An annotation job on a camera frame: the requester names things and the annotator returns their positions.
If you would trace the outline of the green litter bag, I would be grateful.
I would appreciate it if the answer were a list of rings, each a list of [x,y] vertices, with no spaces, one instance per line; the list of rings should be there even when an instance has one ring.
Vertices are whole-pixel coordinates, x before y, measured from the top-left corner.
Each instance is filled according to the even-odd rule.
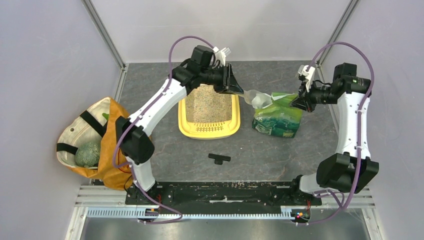
[[[298,95],[273,92],[270,96],[270,106],[254,109],[252,129],[269,136],[294,138],[300,127],[303,111],[290,107],[290,102]]]

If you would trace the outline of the clear plastic tube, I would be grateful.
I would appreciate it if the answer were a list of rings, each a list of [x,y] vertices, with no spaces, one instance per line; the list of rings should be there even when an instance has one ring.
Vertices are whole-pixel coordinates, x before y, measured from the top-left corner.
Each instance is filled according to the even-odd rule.
[[[244,101],[254,109],[264,109],[273,103],[271,95],[255,89],[244,91],[242,97]]]

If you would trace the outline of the yellow litter box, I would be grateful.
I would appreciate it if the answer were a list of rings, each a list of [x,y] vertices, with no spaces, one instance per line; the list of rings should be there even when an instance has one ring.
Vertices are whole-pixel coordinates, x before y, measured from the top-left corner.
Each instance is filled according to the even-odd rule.
[[[239,97],[220,94],[202,84],[178,103],[178,127],[186,137],[215,140],[235,134],[241,126]]]

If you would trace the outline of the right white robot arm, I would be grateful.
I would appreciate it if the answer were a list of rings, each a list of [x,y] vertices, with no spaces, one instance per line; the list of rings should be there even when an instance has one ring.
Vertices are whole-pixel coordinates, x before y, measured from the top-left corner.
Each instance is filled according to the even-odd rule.
[[[342,63],[335,67],[332,83],[318,86],[313,80],[315,68],[301,65],[298,96],[290,106],[307,112],[316,105],[338,108],[338,142],[335,154],[323,160],[315,173],[296,178],[297,186],[288,191],[289,200],[300,205],[325,189],[359,193],[379,172],[379,163],[371,160],[367,140],[367,110],[371,80],[357,76],[357,66]]]

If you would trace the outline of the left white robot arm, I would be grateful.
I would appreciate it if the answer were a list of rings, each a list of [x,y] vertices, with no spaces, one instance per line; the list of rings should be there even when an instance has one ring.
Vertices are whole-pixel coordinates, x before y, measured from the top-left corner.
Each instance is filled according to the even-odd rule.
[[[150,162],[155,147],[150,135],[161,119],[201,85],[213,86],[218,94],[243,94],[227,62],[230,54],[229,47],[196,46],[190,58],[171,68],[164,84],[147,103],[129,117],[116,119],[116,147],[128,161],[133,182],[139,188],[137,197],[144,204],[152,204],[157,198]]]

